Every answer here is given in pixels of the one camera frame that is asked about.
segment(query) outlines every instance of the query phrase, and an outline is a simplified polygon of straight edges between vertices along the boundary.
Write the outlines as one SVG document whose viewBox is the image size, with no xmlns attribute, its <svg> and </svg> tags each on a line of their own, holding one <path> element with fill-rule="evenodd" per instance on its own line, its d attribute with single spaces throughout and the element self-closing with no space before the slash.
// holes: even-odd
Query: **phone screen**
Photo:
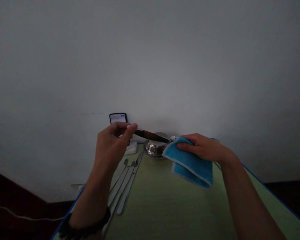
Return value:
<svg viewBox="0 0 300 240">
<path fill-rule="evenodd" d="M 110 114 L 110 123 L 114 122 L 127 122 L 125 113 L 114 113 Z"/>
</svg>

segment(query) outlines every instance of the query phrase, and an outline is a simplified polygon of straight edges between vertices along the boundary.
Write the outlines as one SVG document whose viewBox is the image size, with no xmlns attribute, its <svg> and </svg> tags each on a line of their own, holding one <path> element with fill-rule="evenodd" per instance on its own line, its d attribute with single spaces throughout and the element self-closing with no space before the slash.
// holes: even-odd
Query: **cable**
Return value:
<svg viewBox="0 0 300 240">
<path fill-rule="evenodd" d="M 29 220 L 29 221 L 59 221 L 63 218 L 57 218 L 57 219 L 50 219 L 50 218 L 38 218 L 38 219 L 33 219 L 33 218 L 29 218 L 29 217 L 24 217 L 24 216 L 18 216 L 17 214 L 15 214 L 14 212 L 12 212 L 9 208 L 6 208 L 6 207 L 1 207 L 0 208 L 6 210 L 7 212 L 9 212 L 10 214 L 12 214 L 14 217 L 16 218 L 22 218 L 22 219 L 26 219 L 26 220 Z"/>
</svg>

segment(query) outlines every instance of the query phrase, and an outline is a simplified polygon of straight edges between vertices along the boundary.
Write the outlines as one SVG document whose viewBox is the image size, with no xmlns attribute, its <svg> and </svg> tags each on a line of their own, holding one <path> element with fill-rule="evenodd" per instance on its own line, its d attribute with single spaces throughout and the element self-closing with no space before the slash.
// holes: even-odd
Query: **bracelet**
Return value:
<svg viewBox="0 0 300 240">
<path fill-rule="evenodd" d="M 79 240 L 81 237 L 86 238 L 91 234 L 96 234 L 97 231 L 103 228 L 104 225 L 107 224 L 107 222 L 110 219 L 111 212 L 109 207 L 107 207 L 106 214 L 104 215 L 103 219 L 95 223 L 94 225 L 86 228 L 81 228 L 81 229 L 74 229 L 70 227 L 69 225 L 69 220 L 71 218 L 72 213 L 70 213 L 66 219 L 63 221 L 62 225 L 59 228 L 59 237 L 64 238 L 67 237 L 67 240 L 74 239 L 74 240 Z"/>
</svg>

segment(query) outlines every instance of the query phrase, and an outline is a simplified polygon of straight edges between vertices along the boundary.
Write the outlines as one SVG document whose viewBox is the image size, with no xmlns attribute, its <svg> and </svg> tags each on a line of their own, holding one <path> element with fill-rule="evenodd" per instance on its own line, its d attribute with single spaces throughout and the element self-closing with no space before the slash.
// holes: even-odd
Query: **blue towel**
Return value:
<svg viewBox="0 0 300 240">
<path fill-rule="evenodd" d="M 177 148 L 179 142 L 193 145 L 183 137 L 176 137 L 176 140 L 166 147 L 163 156 L 173 161 L 171 172 L 202 188 L 210 188 L 212 186 L 212 162 L 202 160 L 193 153 L 179 150 Z"/>
</svg>

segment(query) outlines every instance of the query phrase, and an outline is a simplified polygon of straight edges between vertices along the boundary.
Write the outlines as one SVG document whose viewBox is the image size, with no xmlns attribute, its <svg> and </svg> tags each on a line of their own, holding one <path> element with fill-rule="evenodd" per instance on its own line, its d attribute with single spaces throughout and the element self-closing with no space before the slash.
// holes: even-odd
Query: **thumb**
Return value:
<svg viewBox="0 0 300 240">
<path fill-rule="evenodd" d="M 137 128 L 138 128 L 138 125 L 136 123 L 133 123 L 133 124 L 127 126 L 127 129 L 121 138 L 123 138 L 124 141 L 129 141 L 129 139 L 132 137 L 132 135 L 137 130 Z"/>
<path fill-rule="evenodd" d="M 177 144 L 177 148 L 182 150 L 182 151 L 186 151 L 186 152 L 191 152 L 194 154 L 197 154 L 198 152 L 198 146 L 193 146 L 187 143 L 178 143 Z"/>
</svg>

